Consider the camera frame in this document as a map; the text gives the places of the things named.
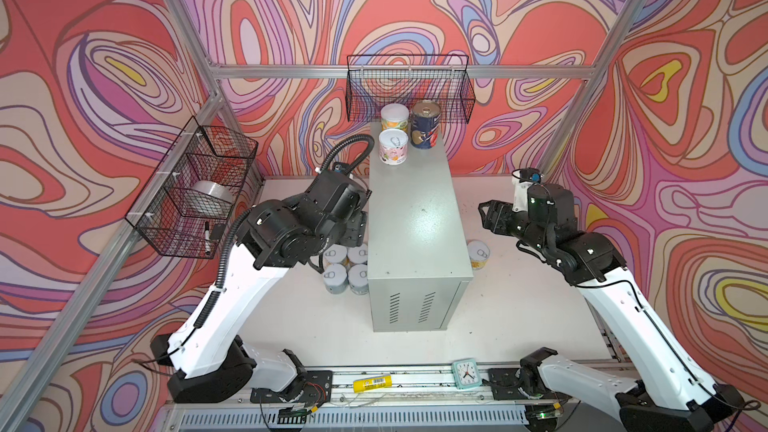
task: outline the floor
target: floor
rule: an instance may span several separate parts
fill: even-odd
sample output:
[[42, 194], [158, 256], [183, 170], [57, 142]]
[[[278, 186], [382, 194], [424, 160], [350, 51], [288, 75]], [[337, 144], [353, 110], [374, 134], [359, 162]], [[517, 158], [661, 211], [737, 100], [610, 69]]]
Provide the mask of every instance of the floor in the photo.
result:
[[[302, 192], [311, 180], [267, 180], [261, 200]], [[573, 360], [609, 359], [586, 301], [562, 276], [482, 228], [477, 206], [512, 200], [509, 177], [457, 177], [467, 240], [491, 249], [447, 331], [374, 333], [367, 295], [328, 293], [322, 278], [297, 265], [258, 304], [240, 330], [244, 341], [293, 350], [308, 367], [516, 361], [546, 346]]]

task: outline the gray metal box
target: gray metal box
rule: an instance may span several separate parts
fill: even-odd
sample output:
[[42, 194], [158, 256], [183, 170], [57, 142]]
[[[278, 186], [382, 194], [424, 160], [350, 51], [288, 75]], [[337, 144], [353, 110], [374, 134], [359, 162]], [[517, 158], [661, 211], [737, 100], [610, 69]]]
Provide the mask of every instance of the gray metal box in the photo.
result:
[[446, 330], [472, 280], [467, 245], [442, 138], [408, 145], [397, 166], [370, 160], [368, 283], [373, 331]]

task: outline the black wire basket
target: black wire basket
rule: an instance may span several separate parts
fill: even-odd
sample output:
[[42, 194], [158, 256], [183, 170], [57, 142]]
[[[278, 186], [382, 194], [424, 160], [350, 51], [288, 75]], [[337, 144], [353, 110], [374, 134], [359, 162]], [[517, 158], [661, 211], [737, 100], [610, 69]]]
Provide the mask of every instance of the black wire basket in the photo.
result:
[[370, 122], [381, 108], [419, 100], [437, 102], [441, 122], [469, 123], [475, 90], [467, 75], [469, 57], [449, 54], [359, 54], [346, 58], [346, 118]]
[[160, 255], [212, 258], [258, 145], [226, 127], [198, 125], [158, 194], [138, 219], [126, 219]]

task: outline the can lid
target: can lid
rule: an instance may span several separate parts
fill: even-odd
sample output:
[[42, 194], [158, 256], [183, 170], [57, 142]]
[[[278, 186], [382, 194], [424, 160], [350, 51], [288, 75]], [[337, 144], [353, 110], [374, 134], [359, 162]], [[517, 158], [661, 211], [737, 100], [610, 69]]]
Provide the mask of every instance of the can lid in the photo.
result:
[[322, 281], [331, 287], [341, 285], [346, 280], [346, 268], [341, 264], [331, 264], [322, 274]]
[[440, 115], [440, 106], [433, 100], [419, 100], [413, 104], [413, 115], [432, 118]]
[[470, 241], [467, 244], [467, 251], [469, 251], [469, 258], [478, 262], [486, 261], [491, 256], [491, 249], [479, 240]]
[[389, 149], [408, 144], [408, 134], [400, 129], [387, 129], [379, 134], [379, 143]]
[[322, 256], [331, 264], [338, 264], [343, 262], [346, 258], [346, 247], [339, 244], [333, 244], [322, 253]]
[[389, 120], [390, 122], [408, 120], [408, 114], [410, 113], [408, 107], [401, 103], [388, 103], [381, 110], [382, 119]]
[[353, 287], [368, 285], [368, 265], [358, 264], [350, 269], [350, 285]]
[[347, 251], [347, 257], [349, 257], [350, 262], [354, 264], [368, 262], [368, 245], [363, 244], [359, 247], [350, 247]]

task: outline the teal clock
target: teal clock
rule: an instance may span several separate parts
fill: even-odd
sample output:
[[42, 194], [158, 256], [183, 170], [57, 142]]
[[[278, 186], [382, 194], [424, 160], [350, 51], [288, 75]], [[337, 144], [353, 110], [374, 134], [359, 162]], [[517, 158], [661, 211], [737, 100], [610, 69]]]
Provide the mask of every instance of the teal clock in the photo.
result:
[[457, 389], [471, 389], [482, 384], [475, 359], [456, 360], [451, 364]]

